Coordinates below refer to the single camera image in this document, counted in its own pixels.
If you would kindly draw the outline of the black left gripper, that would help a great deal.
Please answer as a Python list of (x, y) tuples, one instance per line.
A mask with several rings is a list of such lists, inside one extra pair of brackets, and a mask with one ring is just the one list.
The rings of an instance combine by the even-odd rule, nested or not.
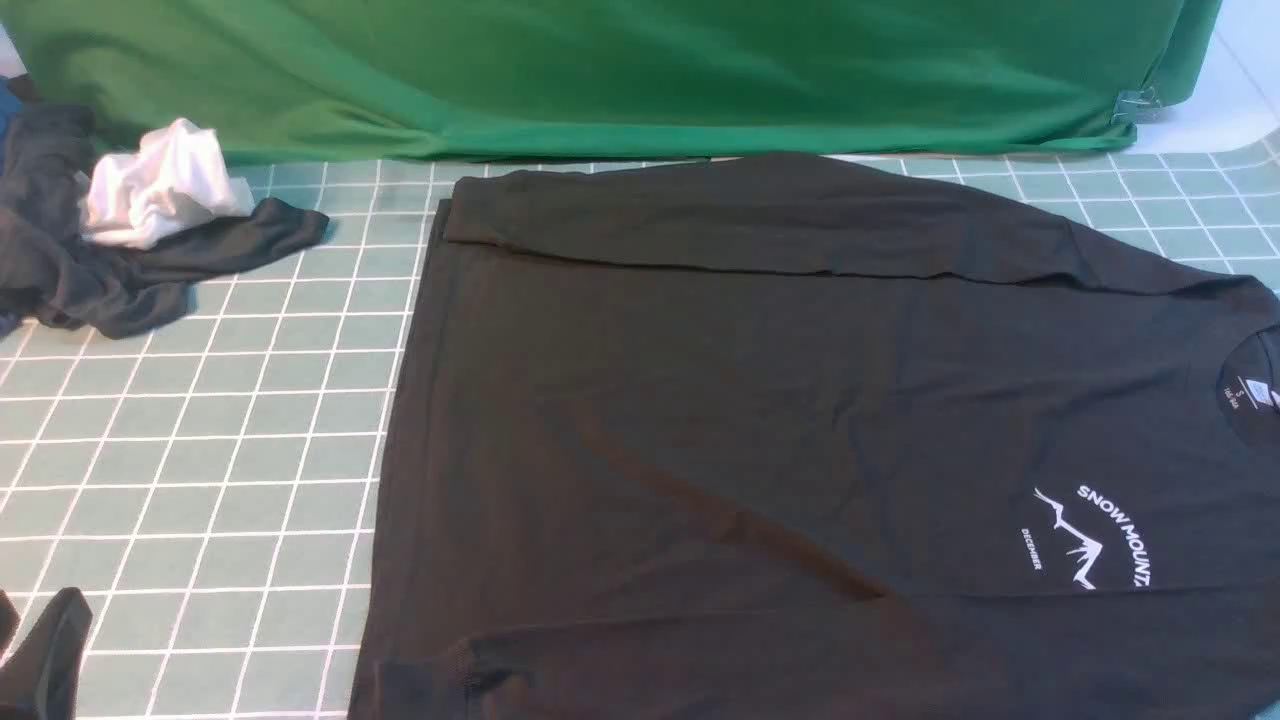
[(82, 591), (60, 589), (1, 669), (3, 719), (73, 719), (93, 611)]

